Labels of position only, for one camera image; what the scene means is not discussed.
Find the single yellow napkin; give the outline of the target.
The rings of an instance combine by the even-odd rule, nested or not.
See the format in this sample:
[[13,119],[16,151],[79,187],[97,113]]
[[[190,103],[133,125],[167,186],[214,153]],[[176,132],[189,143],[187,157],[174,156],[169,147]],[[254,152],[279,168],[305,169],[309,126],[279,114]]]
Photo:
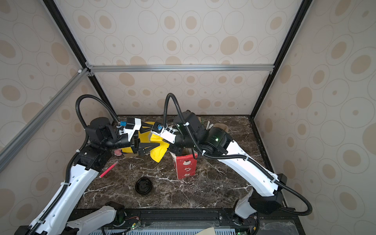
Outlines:
[[162,158],[164,157],[165,153],[167,152],[167,149],[169,148],[169,143],[165,142],[162,137],[159,137],[154,134],[149,134],[150,143],[152,144],[159,144],[158,147],[152,149],[150,151],[150,156],[152,160],[159,163]]

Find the red white paper bag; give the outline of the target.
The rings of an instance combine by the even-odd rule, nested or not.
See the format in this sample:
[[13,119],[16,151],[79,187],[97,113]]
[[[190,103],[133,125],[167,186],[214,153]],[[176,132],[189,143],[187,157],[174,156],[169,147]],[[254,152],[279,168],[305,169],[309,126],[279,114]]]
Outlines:
[[182,152],[175,154],[170,152],[176,175],[179,180],[192,177],[196,174],[198,154],[191,149],[183,148]]

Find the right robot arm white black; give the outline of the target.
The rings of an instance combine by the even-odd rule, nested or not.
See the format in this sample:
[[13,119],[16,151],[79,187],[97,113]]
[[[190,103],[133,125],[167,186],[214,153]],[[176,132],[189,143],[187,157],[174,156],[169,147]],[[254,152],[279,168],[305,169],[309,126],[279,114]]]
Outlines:
[[[207,129],[195,113],[182,112],[172,93],[166,95],[163,123],[157,127],[157,132],[170,144],[171,153],[180,154],[183,149],[190,149],[194,158],[202,156],[217,160],[251,185],[251,191],[235,204],[235,217],[247,219],[257,212],[271,214],[278,210],[297,216],[308,216],[312,213],[311,203],[286,185],[283,174],[272,173],[255,161],[225,130],[219,127]],[[301,212],[285,208],[283,190],[300,199],[306,209]]]

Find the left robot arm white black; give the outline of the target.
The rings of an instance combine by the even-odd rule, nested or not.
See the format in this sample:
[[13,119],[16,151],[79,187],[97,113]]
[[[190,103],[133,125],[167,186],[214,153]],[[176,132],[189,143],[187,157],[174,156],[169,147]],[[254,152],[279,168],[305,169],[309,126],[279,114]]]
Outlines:
[[[80,104],[84,99],[101,103],[117,123],[113,127],[106,117],[93,119],[86,124]],[[142,143],[139,134],[148,132],[152,125],[139,118],[121,122],[110,107],[98,97],[82,95],[75,103],[76,114],[86,136],[83,145],[68,163],[65,180],[42,212],[28,226],[17,229],[17,235],[87,235],[107,224],[121,226],[125,222],[124,206],[109,202],[101,209],[70,222],[69,217],[88,186],[102,172],[111,158],[111,151],[130,147],[133,153],[142,156],[159,146],[157,143]]]

